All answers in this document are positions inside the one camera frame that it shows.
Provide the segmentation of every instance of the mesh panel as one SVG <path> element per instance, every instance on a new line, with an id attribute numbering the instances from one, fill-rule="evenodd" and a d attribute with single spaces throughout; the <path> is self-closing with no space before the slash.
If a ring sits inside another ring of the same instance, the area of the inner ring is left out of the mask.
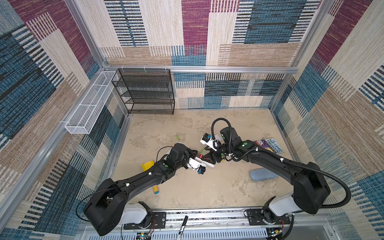
<path id="1" fill-rule="evenodd" d="M 71 134 L 89 134 L 113 89 L 112 80 L 118 80 L 113 71 L 104 71 L 95 80 L 81 104 L 76 108 L 65 128 Z"/>
<path id="2" fill-rule="evenodd" d="M 129 113 L 173 114 L 174 93 L 166 69 L 119 69 L 112 83 Z"/>

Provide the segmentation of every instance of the patterned carpet wall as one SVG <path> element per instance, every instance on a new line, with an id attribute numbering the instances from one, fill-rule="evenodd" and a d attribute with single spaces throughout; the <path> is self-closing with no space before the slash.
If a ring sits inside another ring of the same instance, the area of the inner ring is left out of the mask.
<path id="1" fill-rule="evenodd" d="M 290 66 L 321 0 L 78 0 L 110 65 Z"/>
<path id="2" fill-rule="evenodd" d="M 124 120 L 118 98 L 109 96 L 89 135 L 66 134 L 0 234 L 1 240 L 74 239 L 81 221 L 75 208 L 100 185 Z"/>
<path id="3" fill-rule="evenodd" d="M 383 36 L 384 1 L 336 0 L 273 112 L 297 159 L 349 185 L 330 210 L 348 240 L 384 239 Z"/>
<path id="4" fill-rule="evenodd" d="M 0 201 L 97 70 L 64 0 L 0 0 Z"/>
<path id="5" fill-rule="evenodd" d="M 171 73 L 175 108 L 267 108 L 284 74 Z"/>

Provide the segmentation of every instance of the white mesh basket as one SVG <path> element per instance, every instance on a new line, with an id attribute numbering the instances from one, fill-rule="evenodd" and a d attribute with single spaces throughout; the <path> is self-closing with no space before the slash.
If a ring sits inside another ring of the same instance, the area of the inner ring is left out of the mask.
<path id="1" fill-rule="evenodd" d="M 70 134 L 89 134 L 113 89 L 112 79 L 118 80 L 113 71 L 103 71 L 93 83 L 79 106 L 65 124 Z"/>

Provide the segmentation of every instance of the ventilated metal panel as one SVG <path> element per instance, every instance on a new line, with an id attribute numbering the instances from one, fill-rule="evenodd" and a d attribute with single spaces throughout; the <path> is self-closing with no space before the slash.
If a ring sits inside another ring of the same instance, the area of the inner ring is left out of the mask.
<path id="1" fill-rule="evenodd" d="M 124 240 L 136 240 L 137 232 L 123 232 Z M 179 230 L 155 231 L 153 240 L 176 240 Z M 265 228 L 234 228 L 234 229 L 209 229 L 209 230 L 184 230 L 183 240 L 219 240 L 219 239 L 265 239 L 267 237 Z M 110 233 L 100 237 L 90 234 L 89 240 L 121 240 L 120 233 Z"/>

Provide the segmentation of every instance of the yellow cylinder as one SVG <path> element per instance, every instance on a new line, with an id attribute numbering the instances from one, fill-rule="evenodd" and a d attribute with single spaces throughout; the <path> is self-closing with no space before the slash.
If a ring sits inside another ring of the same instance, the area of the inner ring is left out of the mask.
<path id="1" fill-rule="evenodd" d="M 156 185 L 156 186 L 153 186 L 153 192 L 155 194 L 158 194 L 159 193 L 159 187 Z"/>
<path id="2" fill-rule="evenodd" d="M 146 170 L 150 169 L 153 165 L 155 165 L 155 163 L 151 160 L 149 162 L 142 164 L 141 167 L 143 168 L 143 171 L 145 172 Z M 159 193 L 159 187 L 157 185 L 153 186 L 153 192 L 155 194 Z"/>

